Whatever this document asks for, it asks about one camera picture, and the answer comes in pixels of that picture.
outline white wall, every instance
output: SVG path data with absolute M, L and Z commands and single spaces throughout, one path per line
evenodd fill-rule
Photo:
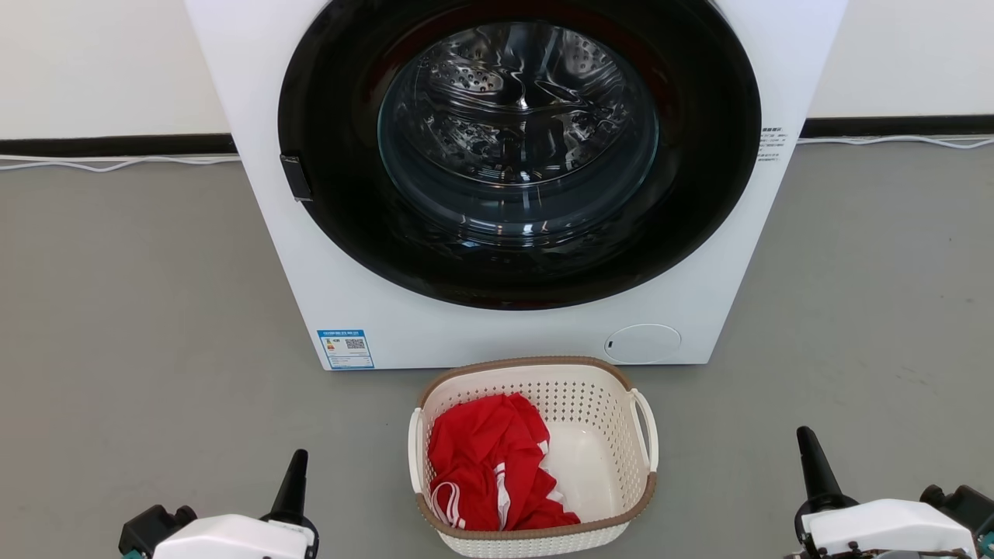
M 992 23 L 994 0 L 850 0 L 811 115 L 994 114 Z M 0 3 L 0 139 L 225 131 L 182 0 Z

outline brown basket rim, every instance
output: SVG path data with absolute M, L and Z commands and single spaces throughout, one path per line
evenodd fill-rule
M 575 356 L 564 356 L 564 357 L 520 357 L 516 359 L 501 359 L 498 361 L 489 361 L 486 363 L 477 363 L 475 365 L 468 365 L 465 367 L 458 367 L 456 369 L 451 369 L 441 374 L 436 378 L 428 387 L 424 390 L 418 401 L 417 406 L 419 408 L 424 407 L 424 403 L 427 402 L 428 396 L 437 388 L 441 383 L 446 380 L 462 376 L 469 375 L 472 373 L 478 373 L 481 371 L 488 371 L 491 369 L 504 369 L 508 367 L 527 367 L 532 365 L 588 365 L 597 367 L 607 371 L 613 375 L 621 383 L 621 386 L 628 392 L 632 390 L 631 381 L 628 377 L 621 372 L 620 369 L 602 361 L 595 357 L 575 357 Z M 649 505 L 649 501 L 652 500 L 652 495 L 656 491 L 656 472 L 651 471 L 645 482 L 645 490 L 642 491 L 641 498 L 638 502 L 634 504 L 631 508 L 618 514 L 617 516 L 612 516 L 610 518 L 604 518 L 602 520 L 596 520 L 594 522 L 583 522 L 580 524 L 573 524 L 571 526 L 560 526 L 557 528 L 544 528 L 539 530 L 516 530 L 508 532 L 483 532 L 483 531 L 473 531 L 473 530 L 460 530 L 458 528 L 452 528 L 446 526 L 438 519 L 437 516 L 431 512 L 431 508 L 428 506 L 427 500 L 424 498 L 424 494 L 419 492 L 416 496 L 417 508 L 421 511 L 421 516 L 427 520 L 428 524 L 432 528 L 437 530 L 439 533 L 445 534 L 446 536 L 463 539 L 463 540 L 486 540 L 486 541 L 509 541 L 509 540 L 522 540 L 522 539 L 542 539 L 542 538 L 554 538 L 559 536 L 572 536 L 576 534 L 582 534 L 586 532 L 594 532 L 596 530 L 602 530 L 604 528 L 610 528 L 613 526 L 618 526 L 621 524 L 626 524 L 634 519 L 636 516 L 641 514 L 645 507 Z

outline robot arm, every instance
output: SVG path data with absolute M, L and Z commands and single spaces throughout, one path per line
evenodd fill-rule
M 994 501 L 967 486 L 947 497 L 859 504 L 839 489 L 814 432 L 797 430 L 808 500 L 794 517 L 804 550 L 790 559 L 994 559 Z
M 197 518 L 189 506 L 169 514 L 155 505 L 127 523 L 118 550 L 124 559 L 314 559 L 318 534 L 304 516 L 307 451 L 297 451 L 272 510 L 255 519 L 238 514 Z

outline washing machine door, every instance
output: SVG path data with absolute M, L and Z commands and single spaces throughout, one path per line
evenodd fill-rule
M 704 0 L 333 0 L 289 64 L 279 140 L 292 194 L 369 270 L 551 308 L 651 280 L 718 229 L 759 97 Z

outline front-loading washing machine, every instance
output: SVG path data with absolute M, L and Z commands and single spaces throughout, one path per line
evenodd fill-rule
M 187 0 L 326 369 L 704 363 L 846 0 Z

